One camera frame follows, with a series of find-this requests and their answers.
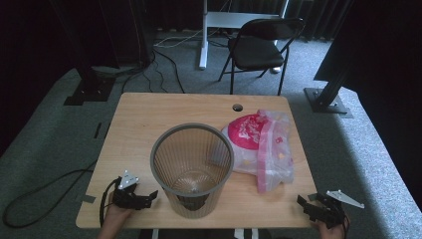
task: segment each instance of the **tabletop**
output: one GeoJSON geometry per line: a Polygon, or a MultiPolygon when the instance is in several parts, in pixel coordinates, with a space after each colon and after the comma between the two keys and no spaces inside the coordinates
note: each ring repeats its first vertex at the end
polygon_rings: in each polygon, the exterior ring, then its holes
{"type": "Polygon", "coordinates": [[[309,227],[309,217],[296,202],[298,195],[316,193],[316,186],[287,99],[269,96],[125,93],[121,96],[87,189],[94,202],[84,201],[77,218],[81,228],[99,228],[106,187],[125,170],[139,178],[136,195],[158,190],[151,208],[132,213],[126,228],[277,228],[309,227]],[[241,112],[233,105],[243,106],[241,112]],[[290,118],[289,144],[294,161],[293,183],[258,193],[256,176],[233,172],[216,208],[199,219],[176,214],[150,169],[154,143],[168,129],[187,122],[222,129],[230,121],[257,110],[279,111],[290,118]]]}

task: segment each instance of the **trash can rim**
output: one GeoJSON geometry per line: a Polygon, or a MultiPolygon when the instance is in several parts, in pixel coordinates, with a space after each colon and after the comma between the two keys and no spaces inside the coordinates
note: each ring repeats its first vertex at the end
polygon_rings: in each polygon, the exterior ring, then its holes
{"type": "Polygon", "coordinates": [[[154,143],[154,146],[152,147],[151,155],[150,155],[150,168],[151,168],[152,175],[154,176],[155,180],[157,180],[157,182],[160,184],[160,186],[163,187],[163,189],[165,189],[166,191],[169,191],[169,192],[171,192],[175,195],[183,196],[183,197],[199,197],[199,196],[203,196],[203,195],[206,195],[206,194],[210,194],[210,193],[216,191],[217,189],[221,188],[224,185],[224,183],[226,183],[226,181],[229,179],[231,173],[233,172],[233,166],[234,166],[234,151],[233,151],[232,144],[230,143],[228,138],[217,128],[215,128],[211,125],[205,124],[205,123],[200,123],[200,122],[183,123],[183,124],[180,124],[180,125],[177,125],[177,126],[174,126],[170,129],[168,129],[154,143]],[[206,191],[203,191],[203,192],[198,192],[198,193],[183,193],[183,192],[176,191],[176,190],[172,189],[171,187],[167,186],[159,178],[159,176],[157,175],[157,172],[154,168],[155,152],[157,151],[159,146],[165,141],[165,139],[168,138],[169,136],[171,136],[172,134],[174,134],[175,132],[185,130],[185,129],[190,129],[190,128],[200,128],[200,129],[208,130],[208,131],[216,134],[220,139],[222,139],[224,144],[228,147],[230,157],[232,159],[232,160],[230,160],[230,166],[229,166],[229,169],[228,169],[228,173],[224,176],[224,178],[213,188],[206,190],[206,191]]]}

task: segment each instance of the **white desk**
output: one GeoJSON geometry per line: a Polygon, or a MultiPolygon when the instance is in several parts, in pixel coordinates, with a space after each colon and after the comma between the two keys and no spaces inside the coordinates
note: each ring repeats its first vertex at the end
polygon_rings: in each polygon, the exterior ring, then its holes
{"type": "Polygon", "coordinates": [[[202,48],[199,68],[205,70],[207,67],[208,57],[208,27],[218,28],[241,28],[245,23],[259,18],[276,19],[283,18],[286,13],[286,8],[289,0],[283,1],[281,13],[279,15],[271,14],[255,14],[255,13],[232,13],[232,12],[208,12],[208,1],[204,0],[204,16],[203,16],[203,31],[202,31],[202,48]]]}

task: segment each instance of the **gray carpet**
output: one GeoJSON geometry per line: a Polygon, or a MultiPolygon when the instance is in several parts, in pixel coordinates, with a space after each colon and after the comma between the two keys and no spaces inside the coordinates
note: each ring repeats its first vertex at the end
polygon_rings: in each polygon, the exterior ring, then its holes
{"type": "MultiPolygon", "coordinates": [[[[161,33],[160,38],[192,33],[161,33]]],[[[225,44],[223,38],[210,40],[225,44]]],[[[180,82],[190,94],[228,94],[229,76],[216,80],[227,58],[226,48],[209,46],[205,71],[198,69],[198,41],[172,48],[155,48],[177,64],[180,82]]],[[[352,119],[338,115],[315,114],[304,88],[323,88],[313,81],[329,43],[297,40],[292,44],[282,96],[292,108],[304,145],[316,188],[319,192],[341,189],[365,204],[365,209],[344,205],[351,219],[348,238],[421,238],[422,214],[416,206],[381,139],[362,108],[357,95],[342,89],[339,96],[350,108],[352,119]]],[[[99,71],[114,69],[97,67],[99,71]]],[[[267,73],[238,75],[237,95],[275,95],[279,75],[267,73]]],[[[106,128],[98,136],[101,123],[108,125],[118,103],[127,76],[119,77],[105,103],[84,103],[65,107],[80,81],[75,70],[55,83],[20,134],[0,159],[0,211],[19,195],[74,169],[85,168],[100,154],[106,128]]],[[[133,76],[124,85],[125,92],[181,93],[171,63],[156,55],[155,63],[143,74],[133,76]]],[[[10,213],[10,221],[25,224],[38,218],[64,193],[77,174],[60,180],[47,190],[22,200],[10,213]]],[[[0,238],[95,238],[98,230],[80,229],[75,221],[90,175],[85,175],[47,217],[24,229],[0,226],[0,238]]],[[[314,229],[271,228],[273,237],[317,238],[314,229]]],[[[123,230],[119,238],[137,238],[137,230],[123,230]]]]}

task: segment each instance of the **chair backrest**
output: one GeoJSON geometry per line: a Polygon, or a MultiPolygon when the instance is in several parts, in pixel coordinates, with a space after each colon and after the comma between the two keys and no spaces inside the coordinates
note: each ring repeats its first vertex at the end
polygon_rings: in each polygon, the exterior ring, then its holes
{"type": "Polygon", "coordinates": [[[304,26],[305,22],[301,18],[255,19],[242,26],[238,37],[252,36],[269,41],[295,39],[304,26]]]}

